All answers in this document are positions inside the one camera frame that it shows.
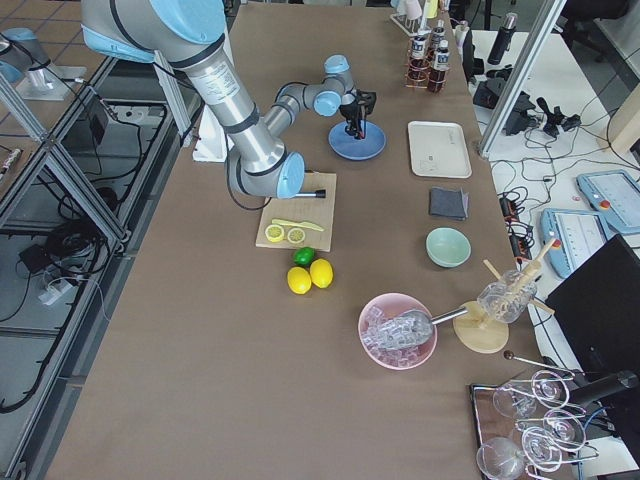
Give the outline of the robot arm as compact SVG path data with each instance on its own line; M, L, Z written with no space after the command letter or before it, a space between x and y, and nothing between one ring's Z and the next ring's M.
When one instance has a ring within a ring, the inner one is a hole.
M300 192L303 156L288 150L279 136L304 109L325 117L340 113L347 135L366 136L365 118L376 95L356 88L342 55L325 61L321 83L282 87L261 115L224 52L221 1L84 1L81 9L84 41L92 50L138 63L151 63L161 53L187 75L233 143L226 162L231 189L282 199Z

